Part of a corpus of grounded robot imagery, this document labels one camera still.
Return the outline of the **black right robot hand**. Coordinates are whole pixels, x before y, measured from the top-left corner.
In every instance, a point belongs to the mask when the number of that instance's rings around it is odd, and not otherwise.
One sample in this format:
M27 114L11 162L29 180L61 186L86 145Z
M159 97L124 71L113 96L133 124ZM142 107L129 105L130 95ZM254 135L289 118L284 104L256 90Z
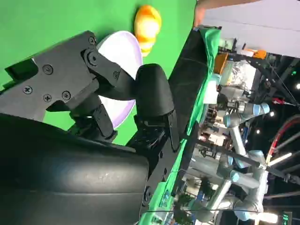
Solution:
M133 79L85 31L6 69L3 225L134 225L173 166L180 130L157 64Z

